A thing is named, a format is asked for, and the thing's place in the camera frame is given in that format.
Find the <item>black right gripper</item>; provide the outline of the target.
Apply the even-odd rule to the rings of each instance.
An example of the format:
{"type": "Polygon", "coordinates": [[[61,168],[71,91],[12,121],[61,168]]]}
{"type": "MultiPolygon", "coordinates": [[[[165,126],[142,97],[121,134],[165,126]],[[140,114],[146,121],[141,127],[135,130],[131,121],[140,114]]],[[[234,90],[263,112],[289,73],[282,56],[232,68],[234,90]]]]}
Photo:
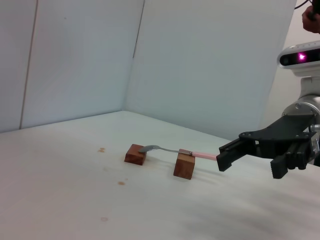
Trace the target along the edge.
{"type": "Polygon", "coordinates": [[[270,162],[272,177],[281,179],[288,170],[305,170],[312,155],[309,133],[304,133],[316,122],[314,114],[284,115],[268,127],[243,132],[239,138],[219,148],[216,157],[220,172],[226,171],[234,161],[250,155],[275,158],[270,162]]]}

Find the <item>person's hand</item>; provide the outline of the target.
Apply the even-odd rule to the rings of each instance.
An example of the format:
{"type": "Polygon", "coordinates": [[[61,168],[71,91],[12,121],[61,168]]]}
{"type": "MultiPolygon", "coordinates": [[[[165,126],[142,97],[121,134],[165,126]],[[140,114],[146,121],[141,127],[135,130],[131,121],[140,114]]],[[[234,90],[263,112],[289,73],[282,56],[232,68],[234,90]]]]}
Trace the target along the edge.
{"type": "Polygon", "coordinates": [[[314,15],[314,20],[309,19],[309,13],[313,11],[313,6],[309,6],[306,8],[306,10],[303,12],[302,16],[302,26],[303,29],[314,33],[314,34],[319,34],[320,33],[320,15],[315,14],[314,15]]]}

